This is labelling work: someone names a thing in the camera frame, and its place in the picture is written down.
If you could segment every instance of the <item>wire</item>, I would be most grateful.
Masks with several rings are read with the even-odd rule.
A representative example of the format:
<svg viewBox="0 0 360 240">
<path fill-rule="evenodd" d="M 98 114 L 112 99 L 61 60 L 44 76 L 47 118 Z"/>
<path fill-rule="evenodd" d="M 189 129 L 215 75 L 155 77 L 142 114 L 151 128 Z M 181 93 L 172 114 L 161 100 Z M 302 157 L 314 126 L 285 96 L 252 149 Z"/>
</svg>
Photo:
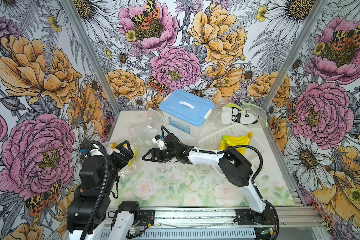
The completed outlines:
<svg viewBox="0 0 360 240">
<path fill-rule="evenodd" d="M 167 132 L 169 135 L 171 135 L 172 133 L 170 133 L 164 126 L 161 126 L 161 131 L 163 133 L 164 136 L 164 131 Z M 252 175 L 252 183 L 254 184 L 254 180 L 257 177 L 257 175 L 259 175 L 261 169 L 263 168 L 263 157 L 261 156 L 261 153 L 259 152 L 259 150 L 257 150 L 255 147 L 250 146 L 250 145 L 236 145 L 234 147 L 229 147 L 225 150 L 221 150 L 219 152 L 212 152 L 212 151 L 208 151 L 208 150 L 201 150 L 201 149 L 194 149 L 191 147 L 188 147 L 187 145 L 183 144 L 182 142 L 180 142 L 180 140 L 178 140 L 177 138 L 173 137 L 173 139 L 175 139 L 175 141 L 177 141 L 179 144 L 181 144 L 183 147 L 186 147 L 187 149 L 191 150 L 191 151 L 195 151 L 195 152 L 202 152 L 202 153 L 209 153 L 209 154 L 222 154 L 222 153 L 226 153 L 228 151 L 230 151 L 231 149 L 236 149 L 236 148 L 240 148 L 240 147 L 245 147 L 245 148 L 249 148 L 252 149 L 257 156 L 259 157 L 259 167 L 257 168 L 256 172 Z"/>
<path fill-rule="evenodd" d="M 88 144 L 87 144 L 87 147 L 86 147 L 87 154 L 89 153 L 88 147 L 91 144 L 96 144 L 99 147 L 99 151 L 104 155 L 104 178 L 103 178 L 103 181 L 101 182 L 101 188 L 100 188 L 99 194 L 97 195 L 95 205 L 93 206 L 91 214 L 89 215 L 87 223 L 85 224 L 83 231 L 81 233 L 80 240 L 84 240 L 85 237 L 87 236 L 87 233 L 92 224 L 93 218 L 96 215 L 97 209 L 99 208 L 99 205 L 101 204 L 104 193 L 106 191 L 108 175 L 109 175 L 109 156 L 107 154 L 106 148 L 101 144 L 101 142 L 92 140 L 92 141 L 88 142 Z"/>
<path fill-rule="evenodd" d="M 132 238 L 136 238 L 136 237 L 140 237 L 152 224 L 152 222 L 154 221 L 154 218 L 152 216 L 148 216 L 151 218 L 150 223 L 148 223 L 148 225 L 140 232 L 140 233 L 136 233 L 132 236 L 125 236 L 126 239 L 132 239 Z"/>
<path fill-rule="evenodd" d="M 279 216 L 277 215 L 277 211 L 276 211 L 276 208 L 274 207 L 274 205 L 272 205 L 269 201 L 267 200 L 264 200 L 265 204 L 269 205 L 272 210 L 273 210 L 273 213 L 275 215 L 275 219 L 276 219 L 276 233 L 275 233 L 275 236 L 273 237 L 272 240 L 276 240 L 276 238 L 278 237 L 279 235 L 279 230 L 280 230 L 280 222 L 279 222 Z"/>
</svg>

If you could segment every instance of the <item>yellow banana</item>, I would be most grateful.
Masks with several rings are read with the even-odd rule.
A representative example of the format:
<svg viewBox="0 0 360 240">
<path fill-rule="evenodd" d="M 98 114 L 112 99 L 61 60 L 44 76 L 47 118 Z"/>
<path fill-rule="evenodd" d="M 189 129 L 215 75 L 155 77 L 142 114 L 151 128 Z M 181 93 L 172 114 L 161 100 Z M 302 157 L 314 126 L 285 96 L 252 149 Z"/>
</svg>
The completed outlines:
<svg viewBox="0 0 360 240">
<path fill-rule="evenodd" d="M 252 136 L 253 136 L 252 132 L 249 132 L 246 136 L 243 136 L 243 137 L 231 137 L 231 136 L 224 135 L 223 140 L 230 147 L 237 146 L 237 145 L 248 145 L 250 142 L 250 138 Z M 237 151 L 239 151 L 240 154 L 243 155 L 245 152 L 245 148 L 244 147 L 237 148 Z"/>
<path fill-rule="evenodd" d="M 220 147 L 219 147 L 219 150 L 225 150 L 227 148 L 227 145 L 225 144 L 225 141 L 224 139 L 221 141 L 220 143 Z"/>
</svg>

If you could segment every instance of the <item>floral tablecloth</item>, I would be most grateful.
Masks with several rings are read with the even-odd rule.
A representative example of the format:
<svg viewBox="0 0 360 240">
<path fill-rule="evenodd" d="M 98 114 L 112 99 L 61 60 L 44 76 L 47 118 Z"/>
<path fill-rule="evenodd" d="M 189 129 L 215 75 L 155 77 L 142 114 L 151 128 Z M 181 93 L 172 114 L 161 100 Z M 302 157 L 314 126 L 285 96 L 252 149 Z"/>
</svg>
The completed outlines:
<svg viewBox="0 0 360 240">
<path fill-rule="evenodd" d="M 274 164 L 264 163 L 256 184 L 262 196 L 274 205 L 294 205 L 277 163 Z M 119 198 L 112 198 L 111 207 L 117 207 L 123 200 L 152 207 L 248 205 L 239 187 L 203 164 L 160 164 L 138 158 L 121 175 Z"/>
<path fill-rule="evenodd" d="M 146 121 L 146 117 L 147 111 L 122 111 L 114 133 L 111 135 L 110 142 L 118 142 L 121 137 L 126 137 L 132 146 L 137 147 L 135 149 L 136 157 L 132 164 L 124 167 L 119 173 L 119 198 L 111 198 L 111 207 L 117 207 L 124 200 L 138 201 L 140 206 L 150 207 L 248 205 L 241 189 L 232 185 L 225 177 L 218 175 L 211 166 L 143 161 L 142 156 L 151 147 L 157 147 L 153 145 L 151 136 L 158 133 L 142 133 L 140 127 Z M 161 125 L 158 119 L 155 119 L 155 122 L 159 126 Z M 200 137 L 206 136 L 218 128 L 208 125 Z M 197 146 L 200 137 L 192 138 L 177 129 L 169 129 L 185 144 Z M 264 143 L 264 148 L 268 149 L 262 154 L 263 168 L 255 179 L 262 196 L 274 205 L 294 205 L 263 129 L 252 126 L 251 131 L 258 141 Z M 139 143 L 136 138 L 139 138 L 140 142 L 151 142 L 151 145 L 148 143 L 137 146 Z M 252 170 L 256 170 L 259 164 L 258 158 L 250 160 L 250 162 Z"/>
</svg>

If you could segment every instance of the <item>yellow object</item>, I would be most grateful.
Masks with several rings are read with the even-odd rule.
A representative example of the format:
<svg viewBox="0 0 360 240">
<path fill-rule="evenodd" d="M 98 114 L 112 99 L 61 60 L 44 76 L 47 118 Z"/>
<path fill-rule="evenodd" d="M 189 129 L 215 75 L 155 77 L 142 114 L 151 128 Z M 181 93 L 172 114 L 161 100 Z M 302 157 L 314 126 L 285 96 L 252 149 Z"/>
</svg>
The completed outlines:
<svg viewBox="0 0 360 240">
<path fill-rule="evenodd" d="M 224 150 L 224 149 L 227 149 L 227 145 L 225 144 L 225 141 L 224 139 L 221 141 L 220 143 L 220 147 L 219 147 L 219 150 Z"/>
<path fill-rule="evenodd" d="M 111 148 L 111 149 L 115 149 L 117 145 L 118 145 L 118 144 L 117 144 L 116 142 L 111 143 L 111 144 L 110 144 L 110 148 Z M 133 161 L 133 160 L 135 159 L 135 157 L 136 157 L 136 149 L 135 149 L 134 147 L 131 147 L 131 148 L 132 148 L 132 151 L 133 151 L 133 158 L 128 162 L 128 166 L 132 164 L 132 161 Z"/>
<path fill-rule="evenodd" d="M 230 147 L 234 147 L 237 145 L 248 145 L 252 136 L 253 136 L 252 132 L 249 132 L 247 135 L 245 135 L 243 137 L 231 137 L 228 135 L 224 135 L 223 140 L 221 141 L 219 150 L 222 150 L 223 141 L 226 144 L 224 149 L 226 149 L 227 145 Z M 244 147 L 239 147 L 236 149 L 237 149 L 237 151 L 239 151 L 240 154 L 244 155 L 244 152 L 245 152 Z"/>
</svg>

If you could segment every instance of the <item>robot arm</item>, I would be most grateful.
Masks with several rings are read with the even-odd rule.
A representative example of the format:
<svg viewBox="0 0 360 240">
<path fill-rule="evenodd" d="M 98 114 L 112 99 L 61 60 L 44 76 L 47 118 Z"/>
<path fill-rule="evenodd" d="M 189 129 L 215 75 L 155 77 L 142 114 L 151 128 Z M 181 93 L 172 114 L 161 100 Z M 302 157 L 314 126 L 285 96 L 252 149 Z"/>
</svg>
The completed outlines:
<svg viewBox="0 0 360 240">
<path fill-rule="evenodd" d="M 163 137 L 159 135 L 154 137 L 153 142 L 157 143 L 159 148 L 151 149 L 143 156 L 143 160 L 167 162 L 176 158 L 183 164 L 206 164 L 219 167 L 233 185 L 241 187 L 252 211 L 251 221 L 253 223 L 263 224 L 268 217 L 274 217 L 273 213 L 269 216 L 271 204 L 263 199 L 254 183 L 254 178 L 262 166 L 262 157 L 256 148 L 240 145 L 222 151 L 195 149 L 194 146 L 187 146 L 180 142 L 176 136 L 169 133 L 163 126 L 162 130 L 165 130 L 168 135 L 164 136 L 163 134 Z M 237 147 L 248 147 L 258 154 L 260 165 L 255 174 L 251 170 L 251 163 L 236 150 Z"/>
</svg>

